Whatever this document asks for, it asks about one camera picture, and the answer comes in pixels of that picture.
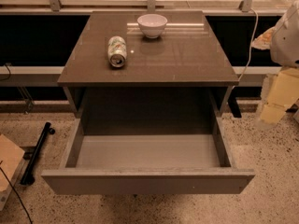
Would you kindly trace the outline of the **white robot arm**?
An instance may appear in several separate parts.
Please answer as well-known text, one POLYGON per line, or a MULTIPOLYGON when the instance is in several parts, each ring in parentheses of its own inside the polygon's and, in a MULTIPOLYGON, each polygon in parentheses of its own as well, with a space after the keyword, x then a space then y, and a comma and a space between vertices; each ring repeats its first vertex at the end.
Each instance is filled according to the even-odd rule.
POLYGON ((273 77, 259 121, 277 124, 299 100, 299 1, 296 0, 276 25, 252 42, 256 49, 269 49, 271 60, 282 66, 273 77))

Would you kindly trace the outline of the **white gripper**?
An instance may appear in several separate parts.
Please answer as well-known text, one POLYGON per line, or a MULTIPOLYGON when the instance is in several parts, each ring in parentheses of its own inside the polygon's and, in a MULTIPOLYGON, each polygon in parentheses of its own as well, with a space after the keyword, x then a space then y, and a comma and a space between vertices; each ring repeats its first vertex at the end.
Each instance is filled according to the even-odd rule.
MULTIPOLYGON (((270 49, 274 27, 267 29, 251 45, 255 49, 270 49)), ((267 96, 267 104, 263 105, 260 120, 268 124, 277 124, 299 99, 299 69, 283 68, 275 77, 267 96)))

